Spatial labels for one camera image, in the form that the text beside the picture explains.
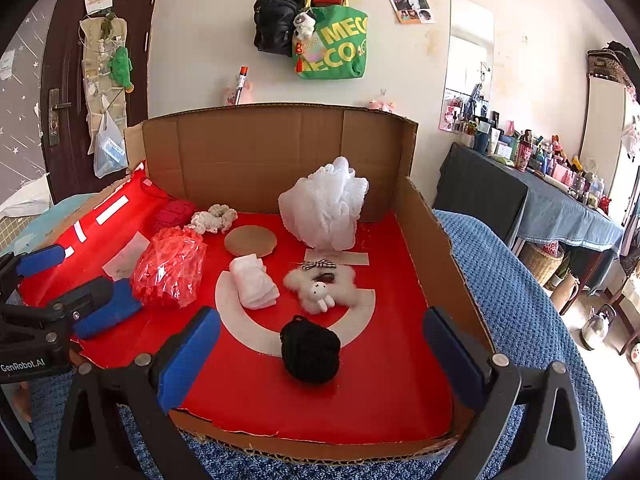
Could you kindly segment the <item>blue sponge cloth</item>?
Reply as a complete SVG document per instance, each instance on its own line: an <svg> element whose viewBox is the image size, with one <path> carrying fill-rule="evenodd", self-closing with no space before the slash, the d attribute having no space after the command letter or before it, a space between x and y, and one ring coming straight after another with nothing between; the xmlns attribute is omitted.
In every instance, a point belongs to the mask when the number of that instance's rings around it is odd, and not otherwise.
<svg viewBox="0 0 640 480"><path fill-rule="evenodd" d="M74 335L80 339L91 338L125 321L141 308L142 304L134 298L129 281L119 280L114 283L112 298L104 306L74 324Z"/></svg>

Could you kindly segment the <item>white pad packet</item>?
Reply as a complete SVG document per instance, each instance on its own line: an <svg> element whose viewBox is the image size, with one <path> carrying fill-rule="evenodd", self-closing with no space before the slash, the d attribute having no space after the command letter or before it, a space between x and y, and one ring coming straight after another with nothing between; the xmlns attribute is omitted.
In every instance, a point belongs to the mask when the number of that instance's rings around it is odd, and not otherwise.
<svg viewBox="0 0 640 480"><path fill-rule="evenodd" d="M130 278L134 273L138 260L149 244L150 241L140 232L137 232L124 248L102 266L104 273L114 282Z"/></svg>

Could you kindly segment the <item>red mesh scrubber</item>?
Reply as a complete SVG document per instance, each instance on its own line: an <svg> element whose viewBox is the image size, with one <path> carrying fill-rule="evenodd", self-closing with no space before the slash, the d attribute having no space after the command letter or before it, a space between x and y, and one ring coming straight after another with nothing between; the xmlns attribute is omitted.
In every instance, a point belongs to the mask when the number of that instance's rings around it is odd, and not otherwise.
<svg viewBox="0 0 640 480"><path fill-rule="evenodd" d="M145 309L175 310L196 299L207 246L192 229L160 229L130 276L134 298Z"/></svg>

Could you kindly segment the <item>red crochet ball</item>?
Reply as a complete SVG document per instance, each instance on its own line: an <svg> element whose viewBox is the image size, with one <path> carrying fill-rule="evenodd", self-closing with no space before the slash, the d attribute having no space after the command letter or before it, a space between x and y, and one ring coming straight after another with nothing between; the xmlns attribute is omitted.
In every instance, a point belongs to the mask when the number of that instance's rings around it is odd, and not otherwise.
<svg viewBox="0 0 640 480"><path fill-rule="evenodd" d="M154 231L161 229L182 228L190 223L196 213L196 206L188 200L171 200L157 211L154 217Z"/></svg>

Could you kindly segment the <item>white towel packet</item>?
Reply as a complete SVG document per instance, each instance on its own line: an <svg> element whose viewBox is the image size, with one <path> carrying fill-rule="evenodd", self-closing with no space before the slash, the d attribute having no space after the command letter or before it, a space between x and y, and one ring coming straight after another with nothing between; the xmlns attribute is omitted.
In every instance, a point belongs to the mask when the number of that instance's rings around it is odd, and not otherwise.
<svg viewBox="0 0 640 480"><path fill-rule="evenodd" d="M260 310L277 303L279 289L268 275L261 258L255 254L234 258L229 271L243 308Z"/></svg>

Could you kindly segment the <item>round tan sponge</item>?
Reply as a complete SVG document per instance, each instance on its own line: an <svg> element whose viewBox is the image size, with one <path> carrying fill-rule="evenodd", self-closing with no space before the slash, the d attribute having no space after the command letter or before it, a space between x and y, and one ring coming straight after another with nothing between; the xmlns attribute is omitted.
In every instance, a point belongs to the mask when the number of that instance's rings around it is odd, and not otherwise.
<svg viewBox="0 0 640 480"><path fill-rule="evenodd" d="M263 226L238 226L224 238L224 248L235 257L262 258L271 254L276 246L276 234Z"/></svg>

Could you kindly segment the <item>black fuzzy pompom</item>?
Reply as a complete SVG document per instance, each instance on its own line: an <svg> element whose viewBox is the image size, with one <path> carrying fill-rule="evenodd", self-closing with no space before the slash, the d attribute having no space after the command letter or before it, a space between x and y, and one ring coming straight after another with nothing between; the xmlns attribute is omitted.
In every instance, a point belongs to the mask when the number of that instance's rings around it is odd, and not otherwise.
<svg viewBox="0 0 640 480"><path fill-rule="evenodd" d="M280 341L284 367L294 378L321 385L337 374L341 341L332 330L295 315L280 330Z"/></svg>

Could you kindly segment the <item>white fluffy bunny plush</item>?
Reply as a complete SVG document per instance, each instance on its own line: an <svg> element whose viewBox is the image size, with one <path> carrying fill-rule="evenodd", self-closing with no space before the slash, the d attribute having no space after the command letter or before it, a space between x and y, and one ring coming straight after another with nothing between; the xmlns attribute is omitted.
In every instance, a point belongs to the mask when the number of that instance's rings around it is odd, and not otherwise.
<svg viewBox="0 0 640 480"><path fill-rule="evenodd" d="M311 315L326 313L337 304L355 307L360 300L354 269L332 260L302 262L285 275L283 285L296 293L303 310Z"/></svg>

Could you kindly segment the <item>white mesh bath pouf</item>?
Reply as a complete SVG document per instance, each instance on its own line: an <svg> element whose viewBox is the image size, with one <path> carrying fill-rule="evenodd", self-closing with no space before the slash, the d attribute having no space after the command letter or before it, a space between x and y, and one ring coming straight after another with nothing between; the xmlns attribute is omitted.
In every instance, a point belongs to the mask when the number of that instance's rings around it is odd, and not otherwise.
<svg viewBox="0 0 640 480"><path fill-rule="evenodd" d="M369 191L344 156L299 178L278 197L285 229L310 248L342 252L356 243L357 224Z"/></svg>

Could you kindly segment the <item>blue knitted blanket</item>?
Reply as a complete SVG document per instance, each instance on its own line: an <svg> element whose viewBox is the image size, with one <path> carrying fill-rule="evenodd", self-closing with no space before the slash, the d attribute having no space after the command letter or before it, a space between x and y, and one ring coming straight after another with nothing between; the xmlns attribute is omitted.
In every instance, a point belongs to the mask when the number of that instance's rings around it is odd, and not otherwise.
<svg viewBox="0 0 640 480"><path fill-rule="evenodd" d="M582 420L586 476L603 479L614 462L608 424L597 388L562 318L541 287L486 224L454 212L434 210L434 215L450 238L452 254L497 349L521 366L544 368L551 361L567 366ZM32 466L36 479L55 479L58 433L72 379L70 373L29 384L38 455ZM514 410L480 478L490 479L506 460L520 415ZM161 479L130 411L124 408L122 416L143 470L151 479ZM213 442L198 443L189 436L184 440L213 479L429 479L439 465L438 460L361 466L303 465L245 455Z"/></svg>

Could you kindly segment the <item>white plastic bag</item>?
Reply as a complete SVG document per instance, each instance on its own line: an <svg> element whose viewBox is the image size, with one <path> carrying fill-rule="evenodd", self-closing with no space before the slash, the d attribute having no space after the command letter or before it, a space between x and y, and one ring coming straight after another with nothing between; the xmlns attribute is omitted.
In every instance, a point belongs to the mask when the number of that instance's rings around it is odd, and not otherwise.
<svg viewBox="0 0 640 480"><path fill-rule="evenodd" d="M94 137L93 171L98 179L128 167L125 140L112 116L102 115Z"/></svg>

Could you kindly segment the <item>green plush toy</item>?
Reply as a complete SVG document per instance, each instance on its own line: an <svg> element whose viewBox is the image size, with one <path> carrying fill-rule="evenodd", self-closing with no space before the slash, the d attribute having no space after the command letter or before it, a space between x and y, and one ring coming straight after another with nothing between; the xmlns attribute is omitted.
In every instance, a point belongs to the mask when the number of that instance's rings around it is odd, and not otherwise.
<svg viewBox="0 0 640 480"><path fill-rule="evenodd" d="M122 87L126 93L134 91L134 84L131 80L132 63L126 47L118 47L108 63L111 71L111 78Z"/></svg>

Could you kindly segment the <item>white wardrobe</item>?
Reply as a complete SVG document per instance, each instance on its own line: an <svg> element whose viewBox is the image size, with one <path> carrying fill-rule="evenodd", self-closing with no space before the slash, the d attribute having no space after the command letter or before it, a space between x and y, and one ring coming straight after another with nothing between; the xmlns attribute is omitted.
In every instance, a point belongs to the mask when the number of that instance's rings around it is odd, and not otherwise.
<svg viewBox="0 0 640 480"><path fill-rule="evenodd" d="M629 200L639 155L628 150L629 128L637 125L639 105L619 82L588 77L587 114L579 160L600 177L613 204Z"/></svg>

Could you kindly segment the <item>green tote bag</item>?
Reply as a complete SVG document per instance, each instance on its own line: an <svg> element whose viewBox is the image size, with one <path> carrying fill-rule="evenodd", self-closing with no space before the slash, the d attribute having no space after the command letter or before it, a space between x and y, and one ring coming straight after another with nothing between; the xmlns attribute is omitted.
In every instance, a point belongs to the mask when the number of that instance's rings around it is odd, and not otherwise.
<svg viewBox="0 0 640 480"><path fill-rule="evenodd" d="M308 80L362 78L367 66L369 17L351 6L305 11L316 20L309 41L293 37L295 73Z"/></svg>

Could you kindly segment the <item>small white plush keychain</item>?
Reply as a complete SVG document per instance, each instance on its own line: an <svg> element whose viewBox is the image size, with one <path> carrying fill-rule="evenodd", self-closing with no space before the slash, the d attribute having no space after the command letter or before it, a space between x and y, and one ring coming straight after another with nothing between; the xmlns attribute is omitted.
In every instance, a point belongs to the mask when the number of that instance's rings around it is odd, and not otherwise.
<svg viewBox="0 0 640 480"><path fill-rule="evenodd" d="M296 40L299 42L306 42L309 41L314 34L316 20L308 12L300 12L294 18L293 25Z"/></svg>

